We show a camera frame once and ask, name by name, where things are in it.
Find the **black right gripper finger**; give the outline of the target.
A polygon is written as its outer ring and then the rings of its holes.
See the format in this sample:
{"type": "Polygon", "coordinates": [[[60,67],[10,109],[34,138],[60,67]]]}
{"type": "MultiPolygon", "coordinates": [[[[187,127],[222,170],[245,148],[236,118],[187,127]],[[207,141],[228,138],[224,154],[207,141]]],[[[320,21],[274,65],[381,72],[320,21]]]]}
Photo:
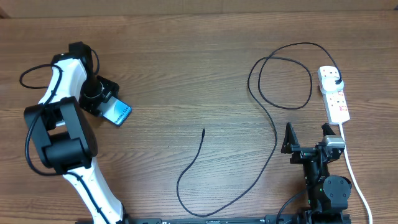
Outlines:
{"type": "Polygon", "coordinates": [[[292,123],[288,122],[285,129],[285,137],[282,143],[281,153],[292,154],[299,148],[299,141],[293,129],[292,123]]]}
{"type": "Polygon", "coordinates": [[[335,132],[332,130],[328,123],[322,125],[322,131],[324,136],[335,135],[335,132]]]}

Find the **blue-screen Samsung smartphone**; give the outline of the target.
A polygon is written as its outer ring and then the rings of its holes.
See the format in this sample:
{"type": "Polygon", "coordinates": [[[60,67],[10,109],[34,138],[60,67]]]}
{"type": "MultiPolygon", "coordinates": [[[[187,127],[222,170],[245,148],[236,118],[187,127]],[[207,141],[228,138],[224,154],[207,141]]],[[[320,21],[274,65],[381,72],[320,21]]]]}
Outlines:
{"type": "Polygon", "coordinates": [[[132,112],[132,108],[123,101],[112,96],[107,103],[101,103],[98,107],[102,117],[116,126],[121,126],[132,112]]]}

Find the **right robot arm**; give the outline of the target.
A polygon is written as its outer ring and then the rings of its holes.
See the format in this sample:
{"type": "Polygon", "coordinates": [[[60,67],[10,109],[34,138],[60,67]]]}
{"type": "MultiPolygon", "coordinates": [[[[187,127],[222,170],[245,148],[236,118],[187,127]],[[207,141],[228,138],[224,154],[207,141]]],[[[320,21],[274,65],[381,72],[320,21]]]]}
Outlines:
{"type": "Polygon", "coordinates": [[[290,122],[286,124],[281,153],[290,154],[291,164],[301,164],[305,189],[290,198],[279,210],[276,221],[285,223],[350,223],[348,208],[352,183],[343,176],[331,175],[328,164],[337,161],[345,150],[343,138],[334,133],[330,125],[322,125],[323,139],[314,147],[302,147],[290,122]],[[285,207],[306,193],[308,208],[300,208],[290,218],[283,218],[285,207]]]}

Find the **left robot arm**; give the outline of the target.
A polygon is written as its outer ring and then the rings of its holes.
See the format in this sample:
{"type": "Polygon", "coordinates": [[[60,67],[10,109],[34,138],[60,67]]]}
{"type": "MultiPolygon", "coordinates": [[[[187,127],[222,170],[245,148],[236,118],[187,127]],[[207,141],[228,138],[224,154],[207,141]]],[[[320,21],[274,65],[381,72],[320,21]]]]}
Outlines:
{"type": "Polygon", "coordinates": [[[119,100],[117,83],[99,76],[98,55],[83,42],[71,43],[68,52],[54,55],[48,66],[53,74],[45,95],[24,111],[29,167],[45,175],[30,159],[33,143],[41,163],[54,170],[52,175],[63,176],[78,192],[92,223],[131,223],[100,171],[97,140],[84,113],[121,126],[132,108],[119,100]]]}

